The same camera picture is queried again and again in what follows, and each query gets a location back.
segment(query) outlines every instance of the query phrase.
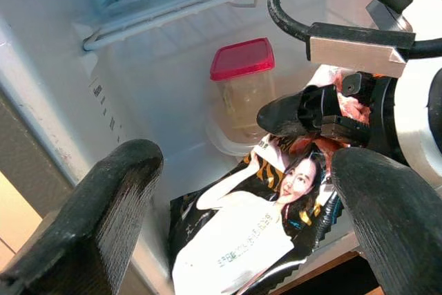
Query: pink food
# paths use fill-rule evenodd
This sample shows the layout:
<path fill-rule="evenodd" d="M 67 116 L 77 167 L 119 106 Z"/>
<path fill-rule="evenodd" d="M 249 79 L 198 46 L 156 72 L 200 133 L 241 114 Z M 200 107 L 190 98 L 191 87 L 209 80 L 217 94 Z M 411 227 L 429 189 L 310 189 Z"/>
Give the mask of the pink food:
<path fill-rule="evenodd" d="M 343 79 L 343 72 L 341 70 L 337 70 L 333 84 L 338 90 L 338 101 L 341 113 L 345 117 L 349 117 L 364 124 L 369 124 L 369 107 L 362 105 L 356 98 L 345 97 L 341 93 L 343 89 Z"/>

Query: white shirt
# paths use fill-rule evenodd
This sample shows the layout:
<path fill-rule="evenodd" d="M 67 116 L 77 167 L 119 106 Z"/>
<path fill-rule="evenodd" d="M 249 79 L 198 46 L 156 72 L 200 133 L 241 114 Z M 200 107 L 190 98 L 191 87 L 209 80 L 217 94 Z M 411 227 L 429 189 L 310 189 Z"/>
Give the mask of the white shirt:
<path fill-rule="evenodd" d="M 274 202 L 239 191 L 177 255 L 176 295 L 225 295 L 240 289 L 294 248 Z"/>

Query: dark hair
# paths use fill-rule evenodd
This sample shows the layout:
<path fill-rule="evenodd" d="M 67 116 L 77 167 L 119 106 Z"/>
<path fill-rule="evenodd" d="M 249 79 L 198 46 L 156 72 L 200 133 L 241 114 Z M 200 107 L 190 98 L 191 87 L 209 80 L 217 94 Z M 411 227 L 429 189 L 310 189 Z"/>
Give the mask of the dark hair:
<path fill-rule="evenodd" d="M 290 165 L 285 169 L 285 176 L 287 176 L 288 172 L 290 172 L 292 169 L 295 169 L 304 159 L 310 159 L 314 163 L 316 173 L 311 184 L 311 191 L 296 201 L 288 204 L 288 207 L 284 207 L 282 210 L 282 224 L 284 225 L 287 235 L 291 235 L 292 233 L 290 231 L 292 227 L 289 225 L 289 221 L 300 220 L 299 214 L 301 211 L 309 211 L 314 207 L 315 200 L 319 194 L 319 187 L 325 174 L 325 156 L 323 152 L 316 146 L 316 144 L 311 143 L 302 151 L 302 153 L 297 154 L 292 160 Z M 278 184 L 278 192 L 285 176 Z"/>

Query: white refrigerator wall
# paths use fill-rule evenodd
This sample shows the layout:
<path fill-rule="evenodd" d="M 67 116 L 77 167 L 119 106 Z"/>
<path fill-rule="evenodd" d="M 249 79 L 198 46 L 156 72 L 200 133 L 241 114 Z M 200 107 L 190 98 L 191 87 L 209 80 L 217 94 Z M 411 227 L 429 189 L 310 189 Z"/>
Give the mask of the white refrigerator wall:
<path fill-rule="evenodd" d="M 1 86 L 77 183 L 117 146 L 89 92 L 81 39 L 73 28 L 75 22 L 94 19 L 91 2 L 0 0 L 0 15 Z M 126 128 L 140 133 L 130 120 Z"/>

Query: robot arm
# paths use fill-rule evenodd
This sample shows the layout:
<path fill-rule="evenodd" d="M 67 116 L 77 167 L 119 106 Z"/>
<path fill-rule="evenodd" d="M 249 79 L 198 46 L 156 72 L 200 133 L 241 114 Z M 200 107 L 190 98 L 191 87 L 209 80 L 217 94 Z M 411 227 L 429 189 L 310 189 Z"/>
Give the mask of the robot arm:
<path fill-rule="evenodd" d="M 342 94 L 355 97 L 371 113 L 369 127 L 337 112 L 324 113 L 326 106 L 330 109 L 325 99 L 316 105 L 301 102 L 312 94 L 309 88 L 288 97 L 291 102 L 280 99 L 265 106 L 258 123 L 275 135 L 302 128 L 367 147 L 409 165 L 434 188 L 441 186 L 442 0 L 374 0 L 367 7 L 379 28 L 399 31 L 328 23 L 309 27 L 289 17 L 280 0 L 268 0 L 268 7 L 280 28 L 306 43 L 308 60 L 360 71 L 344 80 Z M 295 99 L 296 119 L 288 119 Z M 315 118 L 305 117 L 306 108 Z"/>

